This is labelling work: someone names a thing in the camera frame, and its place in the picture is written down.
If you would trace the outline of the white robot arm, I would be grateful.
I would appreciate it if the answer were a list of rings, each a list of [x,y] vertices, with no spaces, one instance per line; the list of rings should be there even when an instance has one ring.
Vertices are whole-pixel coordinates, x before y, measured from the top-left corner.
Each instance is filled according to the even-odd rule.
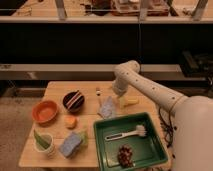
[[[188,97],[139,71],[135,60],[117,65],[112,88],[122,96],[131,85],[174,116],[172,171],[213,171],[213,99]]]

